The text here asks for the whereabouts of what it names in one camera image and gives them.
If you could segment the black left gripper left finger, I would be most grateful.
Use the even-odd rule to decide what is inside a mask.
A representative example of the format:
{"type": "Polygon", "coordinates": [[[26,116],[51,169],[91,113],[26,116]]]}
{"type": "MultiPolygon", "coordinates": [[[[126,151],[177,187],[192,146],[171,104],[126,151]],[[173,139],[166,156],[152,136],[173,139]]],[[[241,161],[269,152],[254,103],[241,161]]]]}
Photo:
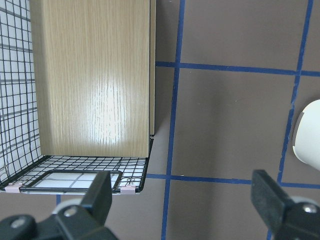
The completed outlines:
{"type": "Polygon", "coordinates": [[[100,171],[80,202],[64,205],[55,219],[63,232],[108,232],[105,222],[111,204],[111,174],[100,171]]]}

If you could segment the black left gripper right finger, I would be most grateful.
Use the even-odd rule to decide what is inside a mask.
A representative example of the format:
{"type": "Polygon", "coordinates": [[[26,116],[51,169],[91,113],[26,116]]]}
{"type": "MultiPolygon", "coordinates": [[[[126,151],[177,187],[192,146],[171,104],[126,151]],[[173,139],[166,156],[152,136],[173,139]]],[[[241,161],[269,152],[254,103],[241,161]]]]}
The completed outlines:
{"type": "Polygon", "coordinates": [[[262,169],[252,172],[250,199],[274,240],[318,240],[320,205],[303,196],[289,196],[262,169]]]}

